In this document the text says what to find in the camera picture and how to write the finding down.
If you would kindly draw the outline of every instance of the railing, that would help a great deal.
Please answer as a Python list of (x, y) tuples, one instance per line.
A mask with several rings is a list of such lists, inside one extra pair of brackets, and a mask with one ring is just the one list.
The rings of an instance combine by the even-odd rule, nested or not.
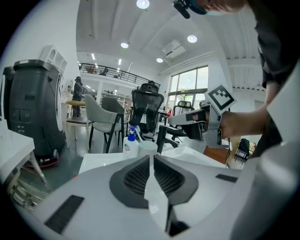
[(128, 73), (122, 70), (117, 70), (112, 67), (106, 67), (101, 65), (94, 65), (89, 63), (80, 63), (81, 66), (79, 66), (79, 71), (81, 73), (90, 73), (90, 74), (97, 74), (102, 76), (108, 76), (113, 77), (116, 79), (121, 79), (130, 83), (135, 83), (138, 85), (142, 85), (143, 83), (148, 83), (148, 79), (140, 77), (138, 75)]

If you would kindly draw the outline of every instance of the plastic bottle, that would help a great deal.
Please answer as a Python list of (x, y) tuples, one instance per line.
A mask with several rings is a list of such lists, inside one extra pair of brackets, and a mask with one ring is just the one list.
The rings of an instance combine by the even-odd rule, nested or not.
[(139, 150), (139, 142), (135, 139), (136, 126), (130, 126), (128, 137), (124, 137), (123, 157), (124, 159), (136, 158)]

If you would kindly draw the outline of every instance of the red object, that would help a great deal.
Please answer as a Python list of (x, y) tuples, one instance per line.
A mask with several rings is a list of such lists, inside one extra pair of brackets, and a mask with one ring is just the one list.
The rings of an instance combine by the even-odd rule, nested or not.
[[(40, 168), (43, 168), (43, 167), (49, 167), (49, 166), (52, 166), (52, 165), (54, 165), (54, 164), (57, 164), (58, 162), (60, 162), (60, 157), (56, 157), (56, 161), (54, 161), (54, 162), (51, 162), (50, 164), (46, 164), (46, 165), (41, 165), (41, 166), (39, 166)], [(28, 167), (28, 168), (33, 168), (33, 166), (31, 166), (31, 165), (24, 165), (25, 167)]]
[(171, 116), (172, 116), (172, 110), (170, 109), (169, 112), (168, 112), (168, 114), (167, 114), (167, 117), (170, 118)]

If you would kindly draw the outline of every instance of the window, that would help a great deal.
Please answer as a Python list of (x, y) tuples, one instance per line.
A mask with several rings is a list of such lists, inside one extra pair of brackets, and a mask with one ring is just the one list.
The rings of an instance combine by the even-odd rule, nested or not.
[(198, 68), (196, 88), (208, 88), (208, 67)]
[(197, 69), (180, 74), (178, 91), (195, 89)]
[(175, 102), (175, 96), (169, 96), (169, 99), (168, 99), (168, 104), (167, 105), (171, 105), (171, 109), (173, 110), (173, 107), (174, 107), (174, 102)]
[(192, 107), (200, 109), (199, 103), (205, 100), (208, 88), (208, 66), (180, 73), (171, 78), (168, 105), (172, 109), (179, 101), (191, 102)]
[(177, 84), (178, 84), (178, 76), (173, 76), (171, 80), (171, 86), (170, 86), (170, 92), (176, 92), (177, 90)]
[(202, 100), (205, 100), (205, 96), (203, 93), (195, 94), (195, 102), (194, 102), (194, 106), (193, 106), (193, 108), (195, 108), (195, 110), (200, 109), (199, 103)]

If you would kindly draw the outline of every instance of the person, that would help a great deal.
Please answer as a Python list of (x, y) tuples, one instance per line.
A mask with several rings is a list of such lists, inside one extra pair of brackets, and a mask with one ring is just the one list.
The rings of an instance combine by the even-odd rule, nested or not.
[[(83, 92), (83, 84), (81, 82), (81, 77), (76, 77), (76, 83), (74, 85), (73, 101), (81, 101), (81, 95)], [(80, 106), (73, 106), (73, 117), (81, 117)]]
[(108, 67), (105, 67), (104, 71), (102, 73), (99, 73), (99, 75), (106, 76), (107, 73), (108, 73)]
[(190, 2), (195, 8), (203, 11), (203, 14), (236, 13), (243, 8), (250, 8), (255, 15), (255, 30), (258, 33), (258, 51), (262, 65), (262, 86), (266, 88), (265, 102), (253, 112), (225, 112), (220, 126), (223, 138), (262, 134), (252, 155), (259, 157), (266, 149), (282, 141), (273, 119), (267, 112), (267, 106), (278, 94), (300, 57), (299, 37), (294, 29), (298, 22), (297, 8), (290, 6), (287, 10), (282, 2), (272, 0)]

